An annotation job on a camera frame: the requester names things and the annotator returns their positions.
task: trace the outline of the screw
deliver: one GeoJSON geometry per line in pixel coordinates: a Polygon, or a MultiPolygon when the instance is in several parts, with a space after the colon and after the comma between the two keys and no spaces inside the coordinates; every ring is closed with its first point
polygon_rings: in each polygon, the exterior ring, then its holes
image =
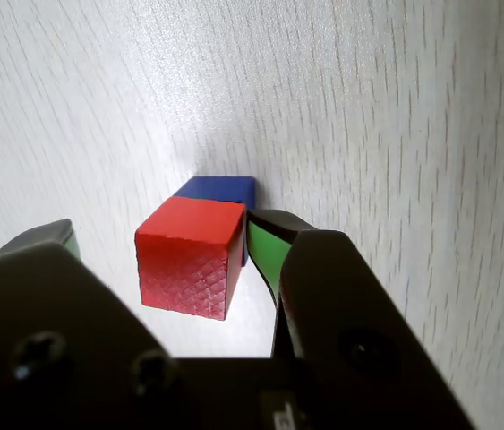
{"type": "Polygon", "coordinates": [[[395,344],[378,332],[368,330],[343,332],[339,347],[351,366],[367,373],[393,373],[400,367],[395,344]]]}
{"type": "Polygon", "coordinates": [[[134,390],[139,397],[152,397],[168,391],[177,377],[176,364],[161,349],[139,355],[132,364],[134,390]]]}
{"type": "Polygon", "coordinates": [[[21,340],[13,352],[13,376],[18,381],[50,371],[66,358],[66,341],[54,331],[40,331],[21,340]]]}

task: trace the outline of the cube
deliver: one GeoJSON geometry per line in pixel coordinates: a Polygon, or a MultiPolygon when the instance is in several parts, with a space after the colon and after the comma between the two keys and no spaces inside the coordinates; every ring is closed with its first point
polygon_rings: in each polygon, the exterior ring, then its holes
{"type": "MultiPolygon", "coordinates": [[[[252,176],[194,176],[180,188],[177,196],[245,204],[255,209],[255,178],[252,176]]],[[[248,260],[244,231],[242,265],[248,260]]]]}
{"type": "Polygon", "coordinates": [[[225,320],[243,258],[245,205],[174,196],[135,235],[146,306],[225,320]]]}

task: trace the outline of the table surface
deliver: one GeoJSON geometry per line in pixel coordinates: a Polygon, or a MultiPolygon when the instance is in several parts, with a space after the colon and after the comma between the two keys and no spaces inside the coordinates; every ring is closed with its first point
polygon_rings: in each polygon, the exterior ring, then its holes
{"type": "Polygon", "coordinates": [[[504,428],[504,0],[0,1],[0,246],[71,218],[174,355],[266,356],[253,268],[226,322],[140,304],[133,232],[196,174],[345,231],[504,428]]]}

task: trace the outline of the textured cube face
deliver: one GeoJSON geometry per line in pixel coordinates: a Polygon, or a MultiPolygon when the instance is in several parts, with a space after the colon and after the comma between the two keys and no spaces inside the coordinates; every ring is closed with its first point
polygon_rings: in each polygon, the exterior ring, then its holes
{"type": "Polygon", "coordinates": [[[226,319],[243,254],[244,205],[168,199],[136,232],[142,303],[226,319]]]}

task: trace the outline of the bolt head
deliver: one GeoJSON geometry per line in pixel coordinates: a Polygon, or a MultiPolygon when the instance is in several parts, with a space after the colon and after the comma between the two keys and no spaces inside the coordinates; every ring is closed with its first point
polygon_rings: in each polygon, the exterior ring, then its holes
{"type": "Polygon", "coordinates": [[[134,391],[141,398],[168,391],[177,377],[177,367],[165,351],[152,349],[140,354],[132,363],[134,391]]]}
{"type": "Polygon", "coordinates": [[[21,340],[12,357],[13,377],[34,379],[57,368],[66,358],[66,341],[55,331],[39,331],[21,340]]]}

